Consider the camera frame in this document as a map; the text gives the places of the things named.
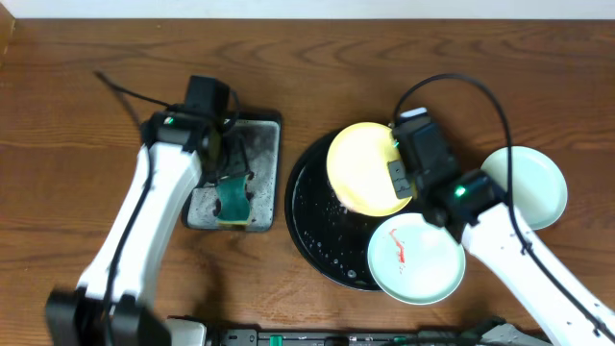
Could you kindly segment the green scrub sponge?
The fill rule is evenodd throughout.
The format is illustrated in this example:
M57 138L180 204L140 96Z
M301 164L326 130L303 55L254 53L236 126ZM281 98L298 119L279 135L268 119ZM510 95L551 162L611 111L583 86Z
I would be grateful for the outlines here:
M216 218L221 225L245 226L251 215L250 201L246 194L247 175L226 178L216 187L220 211Z

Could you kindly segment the yellow plate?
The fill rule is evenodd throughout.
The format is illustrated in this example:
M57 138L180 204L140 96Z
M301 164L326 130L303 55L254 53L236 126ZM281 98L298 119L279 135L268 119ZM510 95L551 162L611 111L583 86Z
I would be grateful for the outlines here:
M340 203L352 212L381 217L402 210L409 197L398 198L388 164L400 158L392 130L375 122L344 128L327 152L326 172Z

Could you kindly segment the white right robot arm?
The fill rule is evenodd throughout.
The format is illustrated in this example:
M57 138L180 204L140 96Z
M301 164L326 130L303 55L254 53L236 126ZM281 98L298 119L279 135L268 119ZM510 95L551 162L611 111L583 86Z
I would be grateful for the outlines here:
M423 217L447 230L513 293L557 345L611 345L614 312L593 295L523 218L513 152L503 163L462 174L442 161L431 168L389 165L396 194L422 203Z

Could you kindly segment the mint green plate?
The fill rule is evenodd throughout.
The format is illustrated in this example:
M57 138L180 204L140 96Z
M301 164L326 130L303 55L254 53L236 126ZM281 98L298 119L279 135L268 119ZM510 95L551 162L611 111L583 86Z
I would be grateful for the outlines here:
M446 299L458 288L466 269L462 246L418 213L398 214L380 223L366 257L382 291L416 306Z
M512 186L515 218L521 231L538 231L555 223L568 202L568 187L560 168L547 155L513 146Z

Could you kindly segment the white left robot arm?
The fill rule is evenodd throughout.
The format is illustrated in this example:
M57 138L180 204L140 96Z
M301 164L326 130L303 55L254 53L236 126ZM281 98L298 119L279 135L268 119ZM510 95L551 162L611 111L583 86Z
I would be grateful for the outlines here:
M74 291L53 290L45 318L56 345L204 345L207 327L161 321L152 308L161 260L183 205L205 168L219 162L224 117L158 111L139 126L127 196Z

